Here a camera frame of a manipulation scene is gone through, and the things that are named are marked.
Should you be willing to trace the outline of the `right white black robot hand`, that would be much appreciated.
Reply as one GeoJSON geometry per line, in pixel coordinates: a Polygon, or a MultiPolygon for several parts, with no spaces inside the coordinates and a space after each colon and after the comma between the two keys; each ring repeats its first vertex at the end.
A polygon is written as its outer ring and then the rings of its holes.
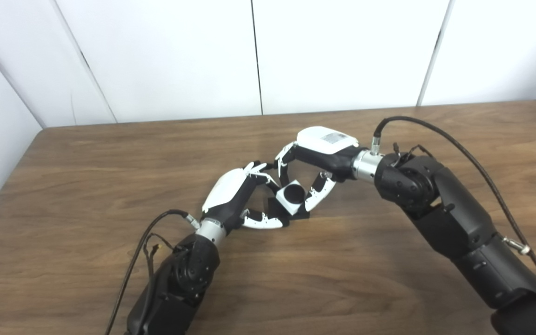
{"type": "Polygon", "coordinates": [[[327,127],[308,127],[298,132],[294,142],[281,149],[274,164],[282,185],[289,184],[288,165],[292,161],[322,169],[304,200],[304,209],[310,212],[336,184],[355,180],[353,161],[363,150],[353,136],[327,127]]]}

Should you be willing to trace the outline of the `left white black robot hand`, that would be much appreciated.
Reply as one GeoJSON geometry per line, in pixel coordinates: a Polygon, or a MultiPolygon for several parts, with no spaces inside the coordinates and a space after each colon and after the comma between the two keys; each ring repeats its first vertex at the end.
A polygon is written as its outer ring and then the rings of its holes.
{"type": "Polygon", "coordinates": [[[252,229],[279,229],[289,227],[289,218],[279,218],[247,208],[253,192],[259,185],[272,191],[281,187],[266,170],[274,169],[270,163],[252,161],[243,168],[233,169],[219,178],[202,206],[202,219],[219,222],[227,234],[240,227],[252,229]]]}

